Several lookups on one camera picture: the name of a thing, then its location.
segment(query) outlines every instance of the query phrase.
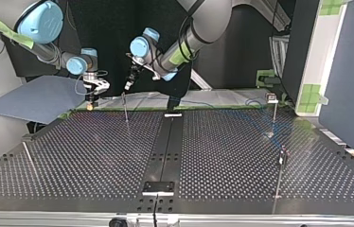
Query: metal plate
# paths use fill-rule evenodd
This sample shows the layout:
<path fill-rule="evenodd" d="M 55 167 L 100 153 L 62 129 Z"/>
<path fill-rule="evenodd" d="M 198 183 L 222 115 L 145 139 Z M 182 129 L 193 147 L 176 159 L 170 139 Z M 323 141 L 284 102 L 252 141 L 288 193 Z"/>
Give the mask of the metal plate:
<path fill-rule="evenodd" d="M 354 159 L 291 111 L 279 110 L 274 126 L 272 114 L 185 112 L 174 138 L 182 145 L 168 150 L 180 149 L 181 163 L 166 163 L 162 177 L 179 187 L 163 206 L 180 214 L 354 215 Z M 281 146 L 290 158 L 275 201 Z"/>
<path fill-rule="evenodd" d="M 141 190 L 161 124 L 162 113 L 72 114 L 28 144 L 32 162 L 21 147 L 1 160 L 0 210 L 151 212 Z"/>

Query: green tape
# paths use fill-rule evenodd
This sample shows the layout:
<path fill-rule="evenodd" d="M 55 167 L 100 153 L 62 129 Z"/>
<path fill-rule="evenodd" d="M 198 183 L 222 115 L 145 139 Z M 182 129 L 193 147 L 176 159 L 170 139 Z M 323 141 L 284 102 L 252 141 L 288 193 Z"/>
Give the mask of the green tape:
<path fill-rule="evenodd" d="M 274 78 L 274 70 L 273 69 L 257 70 L 256 87 L 274 87 L 272 84 L 265 84 L 264 82 L 259 81 L 260 77 Z"/>
<path fill-rule="evenodd" d="M 323 0 L 319 15 L 330 16 L 339 15 L 340 8 L 344 4 L 343 0 Z"/>
<path fill-rule="evenodd" d="M 309 114 L 315 113 L 320 102 L 320 90 L 321 85 L 319 84 L 304 84 L 297 112 Z"/>
<path fill-rule="evenodd" d="M 186 43 L 182 43 L 181 44 L 181 49 L 183 50 L 184 52 L 184 55 L 191 59 L 191 55 L 189 53 L 189 50 L 188 50 L 188 47 L 186 47 Z M 186 58 L 183 56 L 180 48 L 178 48 L 176 51 L 174 51 L 173 55 L 171 56 L 170 60 L 169 60 L 172 64 L 175 64 L 175 65 L 180 65 L 182 64 L 183 62 L 189 62 L 186 60 Z"/>
<path fill-rule="evenodd" d="M 66 113 L 62 113 L 57 118 L 62 119 L 62 120 L 68 119 L 70 117 L 71 113 L 72 113 L 71 111 L 66 112 Z"/>
<path fill-rule="evenodd" d="M 18 44 L 22 44 L 27 46 L 29 49 L 33 47 L 33 40 L 28 36 L 18 34 L 11 30 L 6 24 L 0 21 L 0 32 L 3 33 L 7 38 L 17 42 Z"/>

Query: robotic arm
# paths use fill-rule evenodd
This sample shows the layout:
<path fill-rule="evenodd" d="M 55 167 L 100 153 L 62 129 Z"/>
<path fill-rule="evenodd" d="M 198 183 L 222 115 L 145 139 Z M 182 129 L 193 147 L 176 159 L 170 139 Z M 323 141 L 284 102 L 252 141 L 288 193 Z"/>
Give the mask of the robotic arm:
<path fill-rule="evenodd" d="M 191 26 L 183 33 L 180 30 L 181 36 L 166 53 L 157 47 L 160 35 L 154 29 L 146 28 L 142 36 L 136 37 L 130 45 L 133 64 L 125 90 L 130 90 L 144 67 L 153 72 L 153 79 L 172 80 L 181 64 L 191 61 L 198 50 L 217 41 L 227 29 L 231 0 L 177 1 L 187 11 L 186 20 L 192 18 Z"/>
<path fill-rule="evenodd" d="M 62 31 L 63 15 L 60 7 L 49 0 L 0 0 L 0 21 L 18 34 L 31 38 L 32 48 L 20 44 L 36 55 L 39 61 L 66 68 L 71 74 L 83 77 L 87 90 L 85 99 L 92 110 L 98 95 L 110 84 L 98 78 L 97 51 L 83 48 L 80 55 L 62 52 L 52 42 Z"/>

